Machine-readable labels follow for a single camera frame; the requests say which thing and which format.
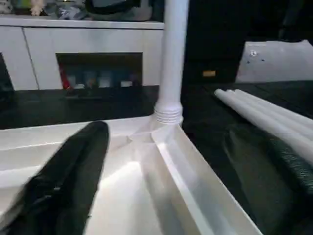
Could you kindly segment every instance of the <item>white panel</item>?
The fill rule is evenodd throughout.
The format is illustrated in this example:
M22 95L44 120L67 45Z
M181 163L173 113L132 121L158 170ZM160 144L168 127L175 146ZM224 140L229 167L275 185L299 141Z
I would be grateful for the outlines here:
M313 80L313 46L307 41L246 42L236 82Z
M141 30L50 29L56 53L142 52Z
M160 85L163 31L144 31L142 85Z
M0 53L15 90L37 90L37 82L31 65L22 29L0 27Z
M123 22L123 21L91 21L91 20L56 20L45 16L0 15L0 25L24 27L54 28L112 28L112 29L153 29L163 30L162 22Z
M61 89L59 66L50 29L25 28L24 32L39 89Z

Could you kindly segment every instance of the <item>white shelf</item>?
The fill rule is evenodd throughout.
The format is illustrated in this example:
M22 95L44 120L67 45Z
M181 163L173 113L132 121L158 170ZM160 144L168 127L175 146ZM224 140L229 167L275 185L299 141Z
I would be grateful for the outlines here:
M0 15L0 26L51 27L51 28L112 28L163 30L161 22L118 22L118 21L70 21L55 20L45 16Z

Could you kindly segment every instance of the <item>toy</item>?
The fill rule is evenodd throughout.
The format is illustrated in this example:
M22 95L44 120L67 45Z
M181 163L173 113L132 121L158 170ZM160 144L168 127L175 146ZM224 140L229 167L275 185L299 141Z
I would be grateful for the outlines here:
M39 16L45 6L44 0L31 0L31 5L30 11L32 16Z

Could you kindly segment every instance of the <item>white tray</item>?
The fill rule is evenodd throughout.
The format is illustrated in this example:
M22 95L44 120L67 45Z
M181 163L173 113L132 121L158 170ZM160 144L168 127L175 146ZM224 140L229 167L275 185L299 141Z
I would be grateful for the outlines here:
M153 117L107 123L110 147L85 234L261 234L180 126ZM0 213L86 124L0 131Z

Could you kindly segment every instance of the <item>white pvc pipe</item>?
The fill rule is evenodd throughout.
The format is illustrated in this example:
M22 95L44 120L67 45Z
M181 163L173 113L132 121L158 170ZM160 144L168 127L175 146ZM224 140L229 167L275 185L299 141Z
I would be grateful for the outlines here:
M288 116L281 115L275 110L272 110L264 105L261 105L260 103L254 101L253 99L247 99L240 93L233 92L231 90L228 90L227 93L230 93L231 95L236 96L239 100L242 102L247 103L247 105L259 110L263 114L270 116L271 118L275 119L276 121L279 121L280 123L284 124L285 126L291 128L295 132L307 137L309 140L313 140L313 130L306 127L305 125L302 125L301 123L290 119Z
M189 0L166 0L163 38L163 71L155 106L158 121L180 123L181 81L184 62Z
M284 115L284 116L286 116L286 117L288 117L288 118L290 118L296 122L301 123L302 125L307 126L310 129L313 129L313 120L310 118L307 118L307 117L302 116L300 114L294 113L288 109L285 109L283 107L280 107L280 106L275 105L273 103L270 103L268 101L260 99L256 96L253 96L253 95L246 93L246 92L243 92L241 90L235 90L235 93L237 93L241 96L244 96L247 100L248 99L253 100L253 101L263 105L264 107L267 107L268 109L271 109L271 110L273 110L273 111L275 111L281 115Z
M257 109L247 106L246 103L240 101L235 96L231 96L222 90L216 90L215 95L255 126L286 142L296 153L299 154L299 156L303 157L313 165L313 145L308 138L293 131L281 122L272 119Z

